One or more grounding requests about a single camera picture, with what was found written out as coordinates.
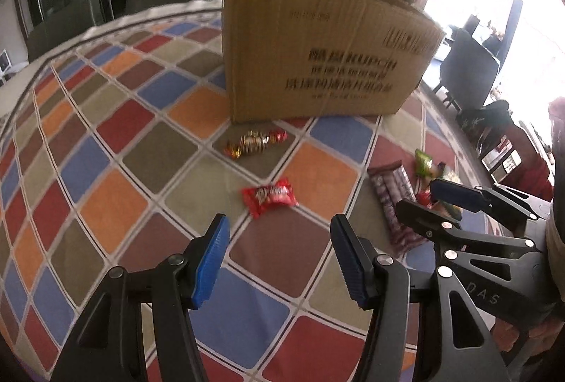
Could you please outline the person's right hand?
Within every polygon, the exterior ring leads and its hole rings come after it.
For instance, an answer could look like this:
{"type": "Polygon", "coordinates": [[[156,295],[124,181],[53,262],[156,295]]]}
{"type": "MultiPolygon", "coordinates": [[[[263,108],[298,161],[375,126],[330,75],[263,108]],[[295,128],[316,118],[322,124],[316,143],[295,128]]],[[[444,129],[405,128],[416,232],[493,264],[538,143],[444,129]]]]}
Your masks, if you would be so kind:
{"type": "MultiPolygon", "coordinates": [[[[560,311],[551,314],[536,328],[532,328],[528,333],[528,341],[534,343],[533,355],[548,351],[557,341],[563,326],[564,312],[560,311]]],[[[510,352],[520,337],[520,330],[517,327],[501,319],[495,321],[490,333],[498,350],[503,352],[510,352]]]]}

